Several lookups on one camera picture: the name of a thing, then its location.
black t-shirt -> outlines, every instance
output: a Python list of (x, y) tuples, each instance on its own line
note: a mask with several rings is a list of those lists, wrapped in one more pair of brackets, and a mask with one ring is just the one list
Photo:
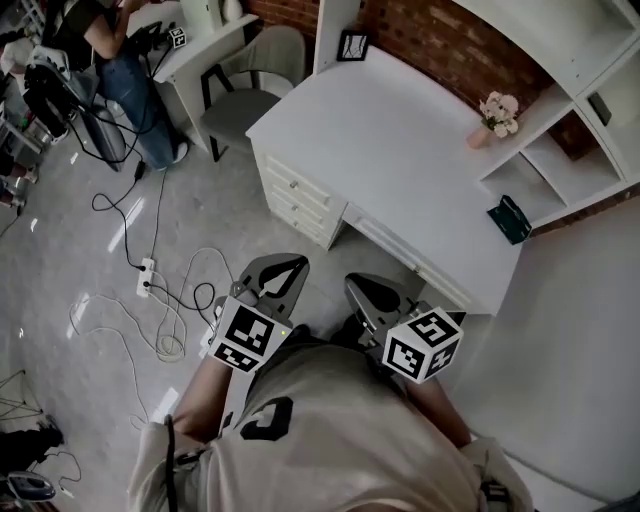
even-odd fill
[(83, 70), (91, 65), (91, 45), (84, 38), (91, 24), (104, 16), (113, 27), (116, 9), (108, 9), (97, 0), (67, 0), (59, 14), (59, 28), (53, 37), (53, 46), (67, 53), (72, 70)]

black printed number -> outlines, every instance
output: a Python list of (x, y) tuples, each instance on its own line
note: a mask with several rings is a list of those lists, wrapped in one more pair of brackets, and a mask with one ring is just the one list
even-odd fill
[(288, 396), (281, 396), (269, 400), (262, 408), (256, 412), (262, 412), (267, 407), (275, 405), (271, 424), (268, 426), (258, 425), (258, 421), (250, 421), (240, 431), (240, 435), (246, 440), (277, 441), (289, 433), (289, 423), (291, 423), (291, 413), (293, 412), (293, 400)]

small picture frame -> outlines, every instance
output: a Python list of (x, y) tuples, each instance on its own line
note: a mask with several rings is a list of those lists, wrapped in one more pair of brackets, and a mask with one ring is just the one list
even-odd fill
[(369, 36), (361, 30), (343, 30), (338, 45), (338, 61), (362, 61), (369, 49)]

white wall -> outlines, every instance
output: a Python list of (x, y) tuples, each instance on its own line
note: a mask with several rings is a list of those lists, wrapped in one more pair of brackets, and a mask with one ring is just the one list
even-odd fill
[(452, 399), (475, 431), (545, 473), (610, 500), (633, 494), (639, 325), (634, 199), (526, 244), (480, 350), (449, 379)]

man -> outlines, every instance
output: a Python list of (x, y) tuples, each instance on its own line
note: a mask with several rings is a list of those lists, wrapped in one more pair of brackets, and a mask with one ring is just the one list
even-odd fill
[(98, 92), (122, 107), (139, 132), (147, 163), (163, 171), (186, 156), (188, 145), (176, 142), (159, 96), (127, 44), (129, 18), (143, 4), (123, 0), (116, 9), (98, 0), (51, 0), (43, 40), (51, 37), (52, 46), (66, 52), (72, 70), (84, 70), (95, 60)]
[(143, 432), (130, 509), (495, 510), (482, 484), (506, 496), (509, 510), (533, 510), (499, 448), (471, 443), (435, 379), (403, 391), (346, 341), (294, 330), (256, 375), (237, 426), (219, 438), (232, 370), (206, 357), (176, 409), (168, 459), (167, 427)]

